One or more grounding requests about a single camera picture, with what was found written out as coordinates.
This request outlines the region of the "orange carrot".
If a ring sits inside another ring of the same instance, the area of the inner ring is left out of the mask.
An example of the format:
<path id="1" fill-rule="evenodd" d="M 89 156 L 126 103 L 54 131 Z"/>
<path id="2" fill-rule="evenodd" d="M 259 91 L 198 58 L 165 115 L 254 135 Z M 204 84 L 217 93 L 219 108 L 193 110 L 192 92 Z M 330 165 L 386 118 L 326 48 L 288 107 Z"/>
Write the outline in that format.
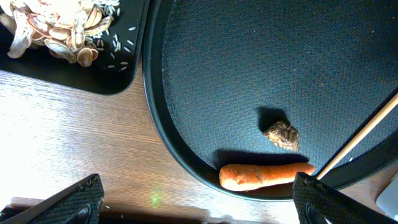
<path id="1" fill-rule="evenodd" d="M 232 191 L 249 191 L 273 185 L 288 184 L 295 180 L 298 172 L 312 175 L 315 167 L 308 163 L 277 166 L 228 164 L 219 173 L 220 184 Z"/>

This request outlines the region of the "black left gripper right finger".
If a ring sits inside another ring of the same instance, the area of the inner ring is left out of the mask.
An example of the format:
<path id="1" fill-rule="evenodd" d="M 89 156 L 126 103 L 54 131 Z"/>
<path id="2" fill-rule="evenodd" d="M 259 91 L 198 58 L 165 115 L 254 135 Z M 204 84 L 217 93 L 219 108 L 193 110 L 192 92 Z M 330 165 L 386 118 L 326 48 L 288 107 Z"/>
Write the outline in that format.
<path id="1" fill-rule="evenodd" d="M 301 224 L 396 223 L 303 172 L 295 176 L 293 200 Z"/>

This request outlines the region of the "wooden chopstick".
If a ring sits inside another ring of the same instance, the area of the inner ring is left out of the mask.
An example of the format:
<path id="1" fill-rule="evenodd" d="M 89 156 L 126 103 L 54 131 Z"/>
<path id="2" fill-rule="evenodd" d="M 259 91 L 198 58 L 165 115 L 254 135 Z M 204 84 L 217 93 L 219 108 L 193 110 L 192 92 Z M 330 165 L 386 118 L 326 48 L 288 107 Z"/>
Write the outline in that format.
<path id="1" fill-rule="evenodd" d="M 334 166 L 339 163 L 350 151 L 353 150 L 395 107 L 397 94 L 395 94 L 376 115 L 349 141 L 349 143 L 320 171 L 317 179 L 322 179 Z"/>

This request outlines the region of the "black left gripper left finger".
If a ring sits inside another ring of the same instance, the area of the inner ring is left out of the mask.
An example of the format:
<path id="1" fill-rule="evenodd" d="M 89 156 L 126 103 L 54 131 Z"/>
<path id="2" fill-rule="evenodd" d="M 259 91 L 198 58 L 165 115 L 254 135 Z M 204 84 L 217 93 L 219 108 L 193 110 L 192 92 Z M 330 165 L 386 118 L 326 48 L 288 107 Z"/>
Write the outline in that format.
<path id="1" fill-rule="evenodd" d="M 81 223 L 97 224 L 104 202 L 99 174 L 91 174 L 47 200 L 10 217 L 1 213 L 3 224 Z"/>

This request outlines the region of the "brown food scrap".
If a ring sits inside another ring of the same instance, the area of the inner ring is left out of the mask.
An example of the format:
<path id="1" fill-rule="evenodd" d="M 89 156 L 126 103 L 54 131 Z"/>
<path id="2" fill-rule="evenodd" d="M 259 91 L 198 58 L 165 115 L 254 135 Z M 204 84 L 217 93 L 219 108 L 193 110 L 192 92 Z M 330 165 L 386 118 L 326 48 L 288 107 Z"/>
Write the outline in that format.
<path id="1" fill-rule="evenodd" d="M 284 121 L 277 121 L 265 130 L 263 135 L 277 147 L 290 151 L 299 150 L 299 131 Z"/>

